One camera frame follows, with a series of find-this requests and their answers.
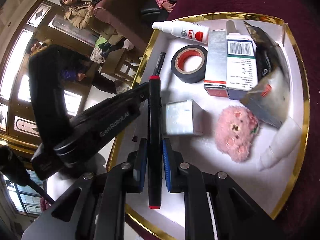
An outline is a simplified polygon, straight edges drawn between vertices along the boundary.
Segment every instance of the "gold tray edge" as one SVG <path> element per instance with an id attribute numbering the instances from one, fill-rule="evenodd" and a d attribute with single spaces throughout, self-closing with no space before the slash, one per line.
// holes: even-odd
<path id="1" fill-rule="evenodd" d="M 204 20 L 216 20 L 216 19 L 243 19 L 243 20 L 255 20 L 255 21 L 263 21 L 263 22 L 270 22 L 278 25 L 284 25 L 284 20 L 263 15 L 263 14 L 254 14 L 254 13 L 239 13 L 239 12 L 219 12 L 219 13 L 208 13 L 208 14 L 200 14 L 200 15 L 193 15 L 189 17 L 183 17 L 175 20 L 182 20 L 182 21 L 188 21 L 188 22 L 198 22 L 198 21 L 204 21 Z M 282 193 L 280 199 L 278 200 L 278 203 L 276 204 L 275 208 L 270 214 L 270 217 L 272 219 L 275 219 L 277 215 L 282 210 L 283 206 L 285 205 L 286 201 L 288 200 L 293 187 L 298 179 L 304 156 L 306 153 L 307 148 L 307 141 L 308 141 L 308 133 L 309 133 L 309 123 L 310 123 L 310 94 L 309 94 L 309 86 L 308 86 L 308 78 L 306 69 L 300 54 L 300 50 L 297 46 L 297 43 L 292 35 L 291 30 L 287 26 L 286 28 L 287 35 L 290 38 L 290 42 L 294 48 L 297 61 L 299 64 L 300 74 L 301 74 L 301 80 L 302 80 L 302 90 L 303 90 L 303 126 L 302 126 L 302 135 L 301 135 L 301 142 L 299 147 L 299 152 L 297 155 L 296 163 L 293 168 L 293 172 L 289 178 L 289 181 L 287 183 L 287 186 Z M 148 59 L 151 55 L 152 48 L 156 42 L 156 38 L 159 35 L 159 31 L 155 30 L 150 38 L 150 41 L 147 45 L 147 48 L 145 50 L 145 53 L 143 55 L 143 59 L 141 60 L 141 63 L 139 65 L 136 77 L 133 80 L 133 84 L 135 82 L 140 83 L 143 71 L 147 65 Z M 118 157 L 118 152 L 121 146 L 121 141 L 123 138 L 124 132 L 116 136 L 116 139 L 113 143 L 112 149 L 111 149 L 111 159 L 110 163 L 107 167 L 107 170 L 110 171 L 112 167 L 115 166 L 116 160 Z M 151 224 L 149 221 L 147 221 L 145 218 L 143 218 L 141 215 L 139 215 L 137 212 L 135 212 L 129 205 L 126 204 L 126 213 L 139 225 L 141 225 L 145 230 L 152 233 L 154 236 L 158 237 L 162 240 L 174 240 L 175 238 L 170 236 L 169 234 L 165 233 L 155 225 Z"/>

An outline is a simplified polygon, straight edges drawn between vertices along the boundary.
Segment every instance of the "green stripe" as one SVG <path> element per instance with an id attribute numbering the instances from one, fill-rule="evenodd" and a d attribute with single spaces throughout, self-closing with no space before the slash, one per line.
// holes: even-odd
<path id="1" fill-rule="evenodd" d="M 231 54 L 228 54 L 228 57 L 243 57 L 243 58 L 255 58 L 254 56 L 244 56 L 244 55 L 231 55 Z"/>

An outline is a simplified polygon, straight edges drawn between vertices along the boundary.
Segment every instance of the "barcode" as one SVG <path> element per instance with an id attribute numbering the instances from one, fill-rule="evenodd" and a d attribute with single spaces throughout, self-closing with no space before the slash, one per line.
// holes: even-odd
<path id="1" fill-rule="evenodd" d="M 253 56 L 252 43 L 228 41 L 229 54 Z"/>

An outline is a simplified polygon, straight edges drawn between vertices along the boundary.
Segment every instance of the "window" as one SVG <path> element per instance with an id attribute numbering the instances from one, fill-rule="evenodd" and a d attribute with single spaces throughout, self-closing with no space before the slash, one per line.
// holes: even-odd
<path id="1" fill-rule="evenodd" d="M 47 12 L 51 9 L 51 6 L 47 4 L 40 4 L 39 7 L 35 10 L 33 15 L 28 20 L 27 24 L 38 27 L 44 16 L 47 14 Z"/>
<path id="2" fill-rule="evenodd" d="M 56 15 L 49 23 L 49 26 L 92 47 L 95 46 L 95 43 L 99 38 L 99 36 L 95 36 L 89 30 L 80 30 L 79 28 L 74 27 L 69 21 L 65 21 L 60 15 Z"/>
<path id="3" fill-rule="evenodd" d="M 25 49 L 30 41 L 33 32 L 27 31 L 25 29 L 20 33 L 12 51 L 9 56 L 9 60 L 4 67 L 4 75 L 0 84 L 0 96 L 6 100 L 9 100 L 12 85 L 15 76 L 20 68 L 23 56 L 25 54 Z"/>
<path id="4" fill-rule="evenodd" d="M 23 75 L 21 79 L 18 98 L 27 102 L 31 102 L 29 77 L 27 75 Z M 81 99 L 82 99 L 82 96 L 80 95 L 69 92 L 67 90 L 64 91 L 64 100 L 66 102 L 68 114 L 76 115 L 78 113 Z"/>
<path id="5" fill-rule="evenodd" d="M 36 173 L 30 170 L 27 170 L 27 172 L 30 174 L 31 179 L 43 188 L 42 181 Z M 18 211 L 25 214 L 41 214 L 40 195 L 37 192 L 29 186 L 21 187 L 11 182 L 5 175 L 3 175 L 3 178 L 7 185 L 9 196 Z"/>
<path id="6" fill-rule="evenodd" d="M 0 103 L 0 129 L 7 130 L 8 106 Z"/>
<path id="7" fill-rule="evenodd" d="M 14 129 L 19 132 L 40 137 L 38 127 L 35 122 L 18 116 L 14 117 Z"/>

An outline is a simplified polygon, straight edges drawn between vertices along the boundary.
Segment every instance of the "silver bolt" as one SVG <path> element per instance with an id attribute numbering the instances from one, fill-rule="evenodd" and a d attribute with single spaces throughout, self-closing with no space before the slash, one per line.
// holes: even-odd
<path id="1" fill-rule="evenodd" d="M 226 177 L 228 177 L 228 175 L 225 172 L 223 172 L 223 171 L 218 172 L 219 179 L 225 179 Z"/>
<path id="2" fill-rule="evenodd" d="M 92 179 L 93 178 L 93 173 L 92 172 L 86 172 L 83 174 L 84 179 Z"/>
<path id="3" fill-rule="evenodd" d="M 180 168 L 186 170 L 190 167 L 190 164 L 189 163 L 180 163 Z"/>
<path id="4" fill-rule="evenodd" d="M 122 163 L 122 164 L 121 164 L 121 168 L 124 169 L 124 170 L 126 170 L 126 169 L 128 169 L 128 168 L 130 168 L 130 167 L 131 167 L 131 164 L 130 164 L 130 163 Z"/>

